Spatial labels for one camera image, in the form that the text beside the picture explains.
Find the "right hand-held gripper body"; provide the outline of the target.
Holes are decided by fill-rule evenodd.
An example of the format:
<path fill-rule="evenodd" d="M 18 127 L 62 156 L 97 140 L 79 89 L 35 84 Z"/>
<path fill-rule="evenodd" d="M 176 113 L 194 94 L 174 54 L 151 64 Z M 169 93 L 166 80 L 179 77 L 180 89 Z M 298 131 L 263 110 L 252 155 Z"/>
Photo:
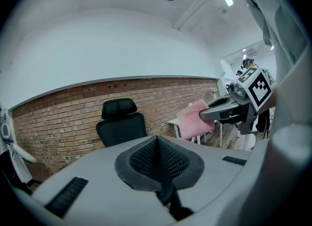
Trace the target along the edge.
<path fill-rule="evenodd" d="M 255 132 L 268 133 L 270 111 L 259 113 L 273 94 L 269 78 L 258 67 L 250 67 L 236 82 L 226 85 L 226 89 L 238 107 L 230 114 L 242 135 Z"/>

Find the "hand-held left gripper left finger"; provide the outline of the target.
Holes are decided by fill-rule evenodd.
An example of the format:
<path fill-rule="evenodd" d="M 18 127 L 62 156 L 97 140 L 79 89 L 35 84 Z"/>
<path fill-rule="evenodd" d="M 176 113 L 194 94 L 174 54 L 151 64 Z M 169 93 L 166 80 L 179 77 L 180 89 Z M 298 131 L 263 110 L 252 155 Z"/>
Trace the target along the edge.
<path fill-rule="evenodd" d="M 154 192 L 164 203 L 164 169 L 160 163 L 158 140 L 152 136 L 122 152 L 115 160 L 119 178 L 134 190 Z"/>

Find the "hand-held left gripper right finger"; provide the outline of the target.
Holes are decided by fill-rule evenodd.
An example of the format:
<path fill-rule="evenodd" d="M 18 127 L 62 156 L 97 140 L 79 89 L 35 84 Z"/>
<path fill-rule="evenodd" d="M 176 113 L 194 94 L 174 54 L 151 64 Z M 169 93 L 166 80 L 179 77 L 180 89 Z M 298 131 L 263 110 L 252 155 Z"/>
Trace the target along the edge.
<path fill-rule="evenodd" d="M 204 171 L 204 161 L 195 152 L 162 136 L 157 138 L 157 154 L 161 183 L 157 195 L 166 205 L 177 190 L 191 188 L 197 183 Z"/>

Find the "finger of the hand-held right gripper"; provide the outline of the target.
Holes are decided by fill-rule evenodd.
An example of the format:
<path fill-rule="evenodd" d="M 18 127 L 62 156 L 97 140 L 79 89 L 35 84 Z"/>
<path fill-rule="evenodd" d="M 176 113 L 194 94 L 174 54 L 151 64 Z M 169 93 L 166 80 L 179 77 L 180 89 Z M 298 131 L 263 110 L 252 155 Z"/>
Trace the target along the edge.
<path fill-rule="evenodd" d="M 237 108 L 238 103 L 230 95 L 224 95 L 216 98 L 208 104 L 209 108 Z"/>
<path fill-rule="evenodd" d="M 241 117 L 242 110 L 244 110 L 244 105 L 240 105 L 237 102 L 235 103 L 226 103 L 214 107 L 209 107 L 205 110 L 199 112 L 199 117 L 203 121 L 209 120 L 230 120 Z"/>

